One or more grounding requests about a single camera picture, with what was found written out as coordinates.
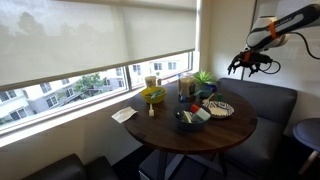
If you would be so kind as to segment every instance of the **cable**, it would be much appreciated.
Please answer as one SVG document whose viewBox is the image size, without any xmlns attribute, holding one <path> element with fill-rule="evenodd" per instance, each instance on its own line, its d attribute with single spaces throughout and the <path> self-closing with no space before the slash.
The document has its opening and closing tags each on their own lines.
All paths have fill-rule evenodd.
<svg viewBox="0 0 320 180">
<path fill-rule="evenodd" d="M 303 39 L 304 44 L 306 45 L 306 49 L 307 49 L 308 54 L 309 54 L 311 57 L 313 57 L 314 59 L 320 59 L 320 57 L 316 57 L 316 56 L 314 56 L 313 54 L 311 54 L 310 49 L 309 49 L 308 42 L 307 42 L 306 38 L 305 38 L 302 34 L 300 34 L 300 33 L 298 33 L 298 32 L 289 32 L 288 34 L 296 34 L 296 35 L 299 35 L 299 36 Z"/>
<path fill-rule="evenodd" d="M 268 69 L 266 69 L 266 70 L 261 70 L 261 69 L 260 69 L 260 71 L 263 72 L 263 73 L 265 73 L 265 74 L 276 74 L 277 72 L 279 72 L 280 69 L 281 69 L 281 64 L 280 64 L 278 61 L 272 61 L 272 62 L 278 64 L 278 66 L 279 66 L 278 70 L 276 70 L 275 72 L 271 72 L 271 73 L 270 73 L 270 72 L 266 72 L 266 70 L 268 70 L 268 69 L 271 67 L 271 64 L 272 64 L 272 63 L 270 63 L 270 67 L 269 67 Z"/>
</svg>

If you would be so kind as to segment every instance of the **white paper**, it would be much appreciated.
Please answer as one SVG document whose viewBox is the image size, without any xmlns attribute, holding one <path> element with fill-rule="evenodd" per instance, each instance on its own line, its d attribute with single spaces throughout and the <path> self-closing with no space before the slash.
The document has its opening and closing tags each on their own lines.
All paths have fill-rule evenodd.
<svg viewBox="0 0 320 180">
<path fill-rule="evenodd" d="M 118 121 L 119 123 L 122 123 L 126 120 L 128 120 L 134 113 L 138 111 L 132 109 L 130 106 L 124 109 L 121 109 L 120 111 L 116 112 L 114 115 L 111 117 Z"/>
</svg>

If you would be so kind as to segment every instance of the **plate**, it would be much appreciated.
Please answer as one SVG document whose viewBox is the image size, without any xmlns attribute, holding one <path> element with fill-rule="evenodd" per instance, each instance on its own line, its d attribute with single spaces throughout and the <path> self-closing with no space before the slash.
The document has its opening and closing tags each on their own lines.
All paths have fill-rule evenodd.
<svg viewBox="0 0 320 180">
<path fill-rule="evenodd" d="M 209 101 L 203 104 L 203 106 L 210 110 L 211 117 L 214 119 L 226 118 L 234 112 L 233 107 L 225 102 Z"/>
</svg>

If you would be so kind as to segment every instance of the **chair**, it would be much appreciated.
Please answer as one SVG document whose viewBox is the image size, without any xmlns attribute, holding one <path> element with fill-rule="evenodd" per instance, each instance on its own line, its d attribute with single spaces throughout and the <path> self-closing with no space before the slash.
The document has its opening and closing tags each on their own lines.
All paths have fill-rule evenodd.
<svg viewBox="0 0 320 180">
<path fill-rule="evenodd" d="M 320 152 L 320 118 L 309 118 L 300 121 L 293 128 L 294 137 L 302 144 L 314 149 L 307 161 L 299 170 L 302 175 L 314 160 L 317 159 Z"/>
<path fill-rule="evenodd" d="M 262 178 L 272 160 L 297 100 L 297 91 L 256 82 L 221 78 L 218 90 L 226 89 L 243 96 L 255 108 L 258 123 L 253 134 L 242 144 L 224 152 L 224 157 Z"/>
<path fill-rule="evenodd" d="M 23 180 L 118 180 L 106 157 L 101 156 L 83 165 L 76 154 L 70 154 L 22 178 Z"/>
</svg>

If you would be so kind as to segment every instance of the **window blind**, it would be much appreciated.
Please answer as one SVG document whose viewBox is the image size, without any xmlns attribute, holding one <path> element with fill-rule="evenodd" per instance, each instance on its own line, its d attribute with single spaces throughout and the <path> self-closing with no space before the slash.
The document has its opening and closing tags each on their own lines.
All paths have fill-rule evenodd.
<svg viewBox="0 0 320 180">
<path fill-rule="evenodd" d="M 0 16 L 0 87 L 195 46 L 195 0 L 11 0 Z"/>
</svg>

